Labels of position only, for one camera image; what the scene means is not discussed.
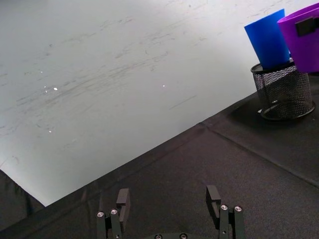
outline black wire mesh basket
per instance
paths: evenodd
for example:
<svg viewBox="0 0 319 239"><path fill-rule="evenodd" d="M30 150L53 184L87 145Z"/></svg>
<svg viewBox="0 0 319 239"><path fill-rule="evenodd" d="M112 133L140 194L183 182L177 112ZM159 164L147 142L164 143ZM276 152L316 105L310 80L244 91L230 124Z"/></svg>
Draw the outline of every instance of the black wire mesh basket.
<svg viewBox="0 0 319 239"><path fill-rule="evenodd" d="M251 68L262 104L261 116L267 120L292 120L315 109L307 73L297 70L294 61L273 69L261 64Z"/></svg>

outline blue plastic cup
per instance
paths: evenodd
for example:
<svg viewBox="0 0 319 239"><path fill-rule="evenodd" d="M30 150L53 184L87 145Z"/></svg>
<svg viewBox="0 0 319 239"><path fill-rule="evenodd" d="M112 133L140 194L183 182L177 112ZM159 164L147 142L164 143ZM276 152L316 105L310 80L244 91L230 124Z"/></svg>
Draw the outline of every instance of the blue plastic cup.
<svg viewBox="0 0 319 239"><path fill-rule="evenodd" d="M250 42L264 69L289 62L289 49L277 24L277 21L283 17L285 17L285 10L281 9L245 26Z"/></svg>

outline purple cup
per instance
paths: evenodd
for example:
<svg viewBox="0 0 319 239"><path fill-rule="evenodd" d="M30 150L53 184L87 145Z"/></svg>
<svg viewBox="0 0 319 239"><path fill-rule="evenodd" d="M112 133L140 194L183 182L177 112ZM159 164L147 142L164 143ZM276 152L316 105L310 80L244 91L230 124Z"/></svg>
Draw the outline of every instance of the purple cup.
<svg viewBox="0 0 319 239"><path fill-rule="evenodd" d="M319 3L316 3L277 22L300 72L319 72L319 28L315 20L318 17Z"/></svg>

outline black fabric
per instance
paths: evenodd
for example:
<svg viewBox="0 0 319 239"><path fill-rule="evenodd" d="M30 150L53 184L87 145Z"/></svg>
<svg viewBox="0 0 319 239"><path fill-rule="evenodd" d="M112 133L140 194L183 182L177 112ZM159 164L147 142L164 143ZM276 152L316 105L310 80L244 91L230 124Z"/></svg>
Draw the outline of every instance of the black fabric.
<svg viewBox="0 0 319 239"><path fill-rule="evenodd" d="M319 82L314 79L314 100ZM247 238L319 238L318 131L314 113L267 122L252 95L2 231L2 239L94 239L98 211L130 188L125 238L189 232L217 237L205 186L241 205Z"/></svg>
<svg viewBox="0 0 319 239"><path fill-rule="evenodd" d="M0 231L43 208L0 170Z"/></svg>

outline white marble surface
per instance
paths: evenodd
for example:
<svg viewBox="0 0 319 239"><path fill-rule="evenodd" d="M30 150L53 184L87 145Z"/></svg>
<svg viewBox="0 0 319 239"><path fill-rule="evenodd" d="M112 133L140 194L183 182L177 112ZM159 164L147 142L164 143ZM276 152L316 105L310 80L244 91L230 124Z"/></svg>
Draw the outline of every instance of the white marble surface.
<svg viewBox="0 0 319 239"><path fill-rule="evenodd" d="M51 204L254 92L244 25L315 2L0 1L0 169Z"/></svg>

